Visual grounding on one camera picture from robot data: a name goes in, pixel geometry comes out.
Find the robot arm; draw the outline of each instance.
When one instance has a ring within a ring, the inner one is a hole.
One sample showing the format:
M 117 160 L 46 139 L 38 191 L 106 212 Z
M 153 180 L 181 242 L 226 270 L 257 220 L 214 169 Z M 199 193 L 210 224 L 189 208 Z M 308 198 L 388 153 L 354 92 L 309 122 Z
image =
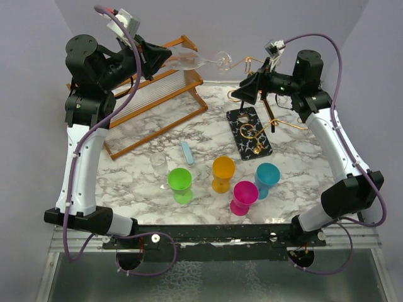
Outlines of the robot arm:
M 275 43 L 266 49 L 274 58 L 282 51 Z M 321 203 L 292 220 L 291 234 L 294 241 L 305 243 L 312 232 L 333 220 L 369 208 L 375 193 L 354 166 L 333 126 L 332 99 L 320 87 L 323 68 L 321 55 L 313 50 L 300 51 L 292 75 L 277 73 L 273 62 L 274 59 L 267 58 L 256 73 L 240 83 L 240 88 L 232 96 L 242 101 L 241 108 L 244 102 L 255 104 L 258 93 L 262 100 L 266 100 L 268 93 L 290 96 L 293 109 L 318 139 L 329 161 L 335 185 L 321 194 Z M 338 129 L 349 149 L 360 159 L 341 126 L 337 111 L 334 113 Z M 383 175 L 379 171 L 372 172 L 361 159 L 360 165 L 379 189 L 383 184 Z
M 135 41 L 140 54 L 142 76 L 152 80 L 172 53 L 170 50 L 144 41 L 136 34 L 139 20 L 126 11 L 114 11 Z M 78 143 L 98 122 L 113 111 L 116 99 L 112 89 L 136 73 L 136 61 L 127 39 L 114 21 L 108 25 L 116 35 L 121 50 L 114 53 L 99 45 L 90 35 L 78 35 L 66 45 L 66 66 L 72 74 L 71 93 L 65 103 L 68 149 L 64 181 L 55 208 L 45 212 L 45 221 L 63 225 L 66 213 L 67 187 L 71 183 L 71 164 L 76 159 L 72 182 L 71 202 L 67 226 L 99 235 L 127 236 L 136 233 L 137 221 L 114 214 L 111 208 L 97 206 L 95 201 L 96 173 L 99 156 L 110 127 L 107 123 L 93 132 L 84 142 L 78 155 Z

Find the black phone case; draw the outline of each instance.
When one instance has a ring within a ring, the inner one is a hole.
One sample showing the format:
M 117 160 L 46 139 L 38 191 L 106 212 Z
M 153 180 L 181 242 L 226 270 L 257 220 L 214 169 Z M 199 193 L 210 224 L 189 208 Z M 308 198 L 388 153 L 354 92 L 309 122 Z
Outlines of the black phone case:
M 248 135 L 253 136 L 255 133 L 263 129 L 263 126 L 259 120 L 259 116 L 253 107 L 243 108 L 242 111 L 239 109 L 227 111 L 227 120 L 231 128 L 232 135 L 234 136 L 235 143 L 239 151 L 239 155 L 242 160 L 258 159 L 260 157 L 268 156 L 273 153 L 273 149 L 269 143 L 269 139 L 263 131 L 258 139 L 263 145 L 262 150 L 259 154 L 254 153 L 254 148 L 256 147 L 256 139 L 248 139 L 241 135 L 240 127 L 245 124 L 241 122 L 239 118 L 248 118 L 248 122 L 254 125 L 254 130 L 249 132 Z

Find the black mounting bracket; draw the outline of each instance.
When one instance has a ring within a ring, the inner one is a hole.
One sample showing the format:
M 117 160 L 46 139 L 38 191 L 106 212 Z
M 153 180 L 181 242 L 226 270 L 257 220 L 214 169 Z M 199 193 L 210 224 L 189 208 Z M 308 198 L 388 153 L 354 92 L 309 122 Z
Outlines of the black mounting bracket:
M 299 247 L 290 237 L 289 224 L 260 225 L 139 225 L 139 233 L 162 232 L 171 236 L 178 250 L 177 261 L 287 260 L 287 247 Z M 173 258 L 172 243 L 161 236 L 153 243 L 144 237 L 144 261 L 169 262 Z M 140 249 L 139 241 L 130 245 L 111 238 L 105 250 Z M 323 247 L 325 241 L 317 232 L 309 238 L 310 247 Z

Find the pink cup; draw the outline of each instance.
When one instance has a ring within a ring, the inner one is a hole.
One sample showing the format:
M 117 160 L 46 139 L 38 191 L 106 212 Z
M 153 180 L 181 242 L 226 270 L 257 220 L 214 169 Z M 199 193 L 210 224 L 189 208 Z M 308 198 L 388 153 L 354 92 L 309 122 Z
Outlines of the pink cup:
M 244 216 L 259 198 L 259 189 L 253 182 L 240 181 L 234 187 L 230 209 L 237 216 Z

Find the white wall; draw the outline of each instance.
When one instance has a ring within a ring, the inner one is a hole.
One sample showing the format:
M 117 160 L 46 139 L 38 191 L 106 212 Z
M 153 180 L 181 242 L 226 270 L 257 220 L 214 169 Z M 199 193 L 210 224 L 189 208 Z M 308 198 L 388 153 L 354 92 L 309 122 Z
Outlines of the white wall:
M 399 301 L 403 300 L 402 16 L 401 1 L 368 3 L 341 52 L 344 69 L 338 101 L 340 119 L 357 151 L 385 177 L 381 192 L 389 211 L 379 233 Z M 325 85 L 331 94 L 336 72 L 334 63 Z M 366 216 L 379 220 L 378 201 Z
M 271 39 L 287 39 L 319 31 L 342 45 L 353 29 L 368 0 L 55 0 L 73 35 L 88 33 L 113 50 L 118 50 L 106 20 L 94 11 L 95 4 L 124 8 L 138 16 L 139 34 L 151 43 L 163 44 L 188 35 L 207 59 L 225 50 L 234 62 L 246 56 L 264 59 L 264 45 Z M 332 47 L 318 38 L 290 44 L 279 71 L 291 73 L 296 54 L 310 44 L 320 51 L 325 70 L 336 57 Z M 202 67 L 206 80 L 240 80 L 244 66 L 219 75 L 214 68 Z
M 66 155 L 64 46 L 71 32 L 52 0 L 0 3 L 0 295 L 33 301 Z

